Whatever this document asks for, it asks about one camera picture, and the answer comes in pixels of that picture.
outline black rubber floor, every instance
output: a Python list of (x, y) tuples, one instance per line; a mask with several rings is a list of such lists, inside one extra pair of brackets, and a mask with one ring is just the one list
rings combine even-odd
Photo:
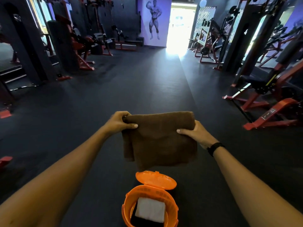
[[(151, 114), (189, 110), (252, 172), (303, 210), (302, 128), (246, 131), (247, 121), (222, 99), (232, 76), (201, 65), (193, 53), (179, 58), (165, 49), (91, 56), (93, 72), (27, 90), (14, 115), (0, 120), (0, 156), (13, 162), (0, 173), (1, 201), (76, 148), (117, 110)], [(214, 159), (180, 167), (154, 167), (174, 178), (178, 226), (248, 226)], [(138, 185), (134, 163), (123, 159), (122, 136), (103, 146), (61, 226), (125, 226), (121, 206)]]

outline fitness tracker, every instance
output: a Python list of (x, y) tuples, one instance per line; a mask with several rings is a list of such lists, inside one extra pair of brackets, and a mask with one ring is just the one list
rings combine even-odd
[(208, 147), (207, 150), (209, 154), (213, 157), (214, 156), (214, 151), (218, 149), (218, 147), (225, 147), (222, 143), (215, 143), (211, 147)]

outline towel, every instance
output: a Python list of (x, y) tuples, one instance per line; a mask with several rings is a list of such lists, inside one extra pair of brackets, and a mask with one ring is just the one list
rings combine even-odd
[(130, 115), (125, 123), (138, 124), (137, 129), (122, 131), (124, 158), (135, 161), (139, 170), (152, 166), (175, 166), (188, 163), (197, 155), (197, 142), (177, 129), (193, 130), (192, 112), (171, 112), (151, 115)]

